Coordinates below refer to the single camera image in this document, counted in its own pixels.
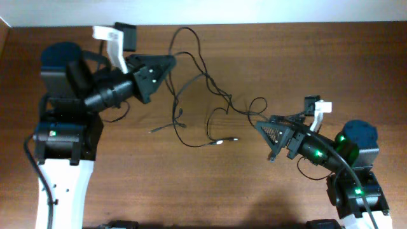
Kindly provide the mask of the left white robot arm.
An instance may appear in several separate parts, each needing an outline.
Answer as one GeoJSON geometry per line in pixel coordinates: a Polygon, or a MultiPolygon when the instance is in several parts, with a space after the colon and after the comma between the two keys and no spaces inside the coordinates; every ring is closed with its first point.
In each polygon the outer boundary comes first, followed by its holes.
{"type": "Polygon", "coordinates": [[[171,55],[125,58],[126,71],[108,59],[61,42],[41,54],[46,93],[34,130],[34,168],[39,178],[37,228],[81,228],[86,191],[104,128],[100,113],[131,97],[143,104],[175,67],[171,55]]]}

